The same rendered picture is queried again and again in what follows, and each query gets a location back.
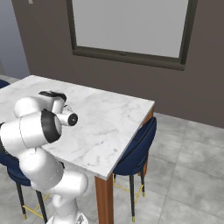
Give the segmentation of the dark framed window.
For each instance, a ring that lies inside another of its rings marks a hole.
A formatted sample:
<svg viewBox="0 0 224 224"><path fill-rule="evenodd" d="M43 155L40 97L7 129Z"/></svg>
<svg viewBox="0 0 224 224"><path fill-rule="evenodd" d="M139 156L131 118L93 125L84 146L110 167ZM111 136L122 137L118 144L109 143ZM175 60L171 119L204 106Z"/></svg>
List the dark framed window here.
<svg viewBox="0 0 224 224"><path fill-rule="evenodd" d="M183 71L199 0L66 0L74 55Z"/></svg>

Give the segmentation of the marble top dining table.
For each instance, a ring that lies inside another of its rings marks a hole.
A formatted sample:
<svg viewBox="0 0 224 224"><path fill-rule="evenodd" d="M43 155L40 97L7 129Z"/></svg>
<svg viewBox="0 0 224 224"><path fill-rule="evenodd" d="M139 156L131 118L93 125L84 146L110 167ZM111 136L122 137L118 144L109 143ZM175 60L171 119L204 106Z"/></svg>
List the marble top dining table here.
<svg viewBox="0 0 224 224"><path fill-rule="evenodd" d="M153 115L155 102L31 75L0 89L0 121L12 121L17 101L44 90L65 94L78 115L78 123L65 127L60 139L44 149L94 174L99 224L114 224L112 171L138 129Z"/></svg>

